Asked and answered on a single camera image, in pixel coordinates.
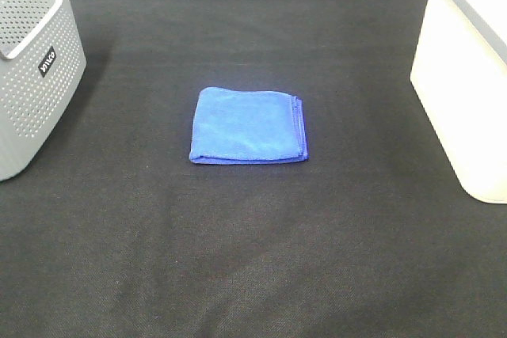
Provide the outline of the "white plastic storage bin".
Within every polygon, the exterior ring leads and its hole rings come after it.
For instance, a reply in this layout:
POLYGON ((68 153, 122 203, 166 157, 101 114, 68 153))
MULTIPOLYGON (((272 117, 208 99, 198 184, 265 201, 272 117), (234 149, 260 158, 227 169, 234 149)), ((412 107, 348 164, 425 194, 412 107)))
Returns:
POLYGON ((506 0, 428 0, 410 80, 463 189, 506 201, 506 0))

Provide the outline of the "black table cloth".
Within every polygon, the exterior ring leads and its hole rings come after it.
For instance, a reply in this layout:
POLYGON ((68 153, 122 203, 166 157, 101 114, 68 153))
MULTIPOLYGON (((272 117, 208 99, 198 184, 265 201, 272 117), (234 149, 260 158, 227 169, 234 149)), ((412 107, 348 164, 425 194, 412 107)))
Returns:
POLYGON ((4 337, 503 337, 506 208, 410 83, 427 0, 71 0, 86 54, 1 185, 4 337), (194 165, 208 86, 303 101, 309 158, 194 165))

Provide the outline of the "blue microfiber towel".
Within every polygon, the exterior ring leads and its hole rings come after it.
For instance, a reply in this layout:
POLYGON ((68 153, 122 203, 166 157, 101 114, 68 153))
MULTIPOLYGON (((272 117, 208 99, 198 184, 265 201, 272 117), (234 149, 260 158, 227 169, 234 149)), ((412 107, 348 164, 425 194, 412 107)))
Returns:
POLYGON ((303 102, 276 91, 201 90, 189 160, 196 164, 272 164, 308 159, 303 102))

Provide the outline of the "grey perforated plastic basket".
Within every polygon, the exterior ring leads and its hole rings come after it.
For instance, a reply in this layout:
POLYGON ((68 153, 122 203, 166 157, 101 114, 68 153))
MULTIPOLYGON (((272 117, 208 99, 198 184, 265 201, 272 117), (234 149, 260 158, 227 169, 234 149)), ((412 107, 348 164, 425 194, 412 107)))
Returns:
POLYGON ((1 178, 22 172, 86 68, 70 0, 1 0, 1 178))

